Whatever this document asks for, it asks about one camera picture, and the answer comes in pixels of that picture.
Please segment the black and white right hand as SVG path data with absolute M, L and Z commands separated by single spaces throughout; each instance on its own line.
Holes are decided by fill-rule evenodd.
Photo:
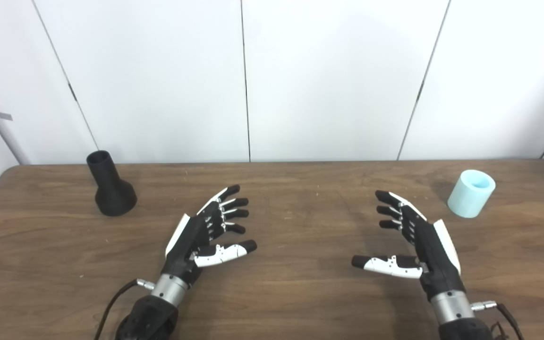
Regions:
M 461 279 L 461 266 L 444 222 L 430 222 L 414 204 L 389 192 L 375 192 L 382 202 L 379 214 L 390 217 L 379 222 L 385 230 L 396 230 L 415 248 L 415 256 L 354 255 L 352 266 L 389 276 L 419 280 L 427 299 L 449 291 L 466 292 Z

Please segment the black and white left hand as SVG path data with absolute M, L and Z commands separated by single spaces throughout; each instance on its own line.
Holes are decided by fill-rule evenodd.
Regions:
M 180 279 L 188 288 L 198 280 L 205 267 L 220 265 L 246 256 L 257 249 L 254 240 L 215 245 L 228 232 L 244 234 L 246 228 L 233 218 L 246 218 L 247 198 L 235 198 L 240 185 L 224 188 L 212 196 L 194 215 L 184 214 L 165 250 L 161 274 Z

